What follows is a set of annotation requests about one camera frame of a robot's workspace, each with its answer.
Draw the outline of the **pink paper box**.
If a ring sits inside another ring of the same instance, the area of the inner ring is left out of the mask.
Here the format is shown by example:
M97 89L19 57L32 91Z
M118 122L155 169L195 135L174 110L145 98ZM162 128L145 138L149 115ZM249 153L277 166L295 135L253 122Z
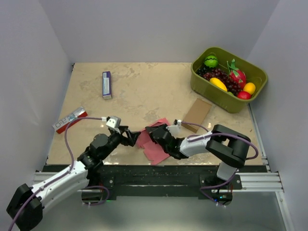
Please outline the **pink paper box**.
M141 130L136 145L138 148L143 149L143 153L153 166L158 165L170 157L169 154L164 152L159 144L156 144L151 140L145 128Z

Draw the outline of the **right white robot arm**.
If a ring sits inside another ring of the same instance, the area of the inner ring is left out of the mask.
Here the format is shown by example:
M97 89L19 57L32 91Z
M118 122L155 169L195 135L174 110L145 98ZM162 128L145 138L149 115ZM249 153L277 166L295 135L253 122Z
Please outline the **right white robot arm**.
M186 159L202 153L211 153L220 159L214 177L214 183L220 189L226 189L235 171L244 166L251 145L247 136L223 125L215 125L204 135L187 138L175 138L165 124L146 127L145 130L154 143L175 159Z

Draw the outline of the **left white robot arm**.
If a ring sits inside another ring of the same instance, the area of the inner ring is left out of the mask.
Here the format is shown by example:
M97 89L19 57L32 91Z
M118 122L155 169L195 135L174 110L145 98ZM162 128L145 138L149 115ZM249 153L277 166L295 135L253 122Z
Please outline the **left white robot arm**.
M12 218L9 230L17 226L21 231L30 231L58 202L78 190L96 188L100 183L96 173L103 160L119 145L133 147L141 134L130 131L127 126L109 131L110 135L96 135L78 159L62 171L32 186L25 183L19 186L6 209Z

